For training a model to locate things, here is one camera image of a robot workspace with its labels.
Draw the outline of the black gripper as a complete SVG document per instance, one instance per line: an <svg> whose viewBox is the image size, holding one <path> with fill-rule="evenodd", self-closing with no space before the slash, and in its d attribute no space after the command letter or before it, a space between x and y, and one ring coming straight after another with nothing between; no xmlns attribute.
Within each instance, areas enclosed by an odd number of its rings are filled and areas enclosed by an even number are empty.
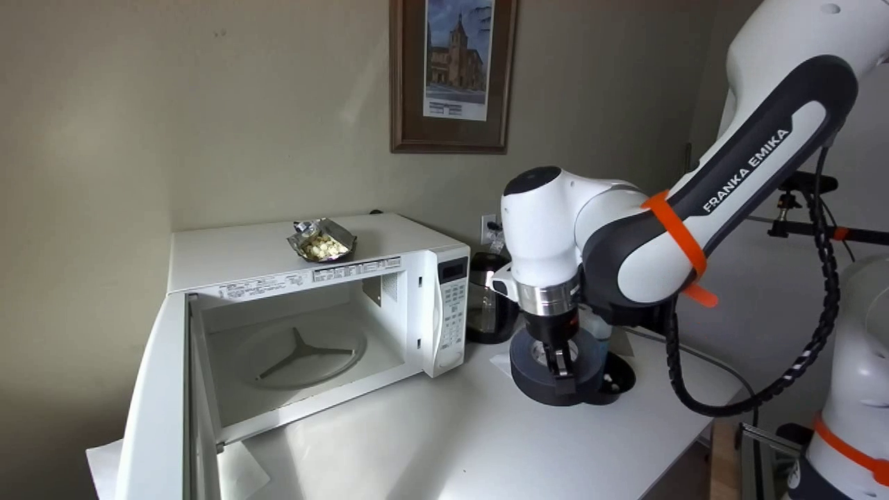
<svg viewBox="0 0 889 500"><path fill-rule="evenodd" d="M557 353L560 376L571 375L571 338L578 332L578 314L567 311L560 317L529 317L530 338L544 350Z"/></svg>

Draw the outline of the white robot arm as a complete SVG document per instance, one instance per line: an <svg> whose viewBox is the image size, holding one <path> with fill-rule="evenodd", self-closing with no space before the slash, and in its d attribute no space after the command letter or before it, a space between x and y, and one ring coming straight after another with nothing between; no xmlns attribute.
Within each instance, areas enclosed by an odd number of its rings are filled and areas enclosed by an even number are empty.
<svg viewBox="0 0 889 500"><path fill-rule="evenodd" d="M607 346L578 322L678 332L676 296L707 256L844 124L862 78L889 56L889 0L764 0L728 47L719 138L654 197L624 179L537 165L501 194L511 264L489 285L529 326L511 342L511 376L550 406L604 396ZM830 350L830 390L789 478L796 500L889 500L889 264L837 269L835 229L814 228L826 304L789 365Z"/></svg>

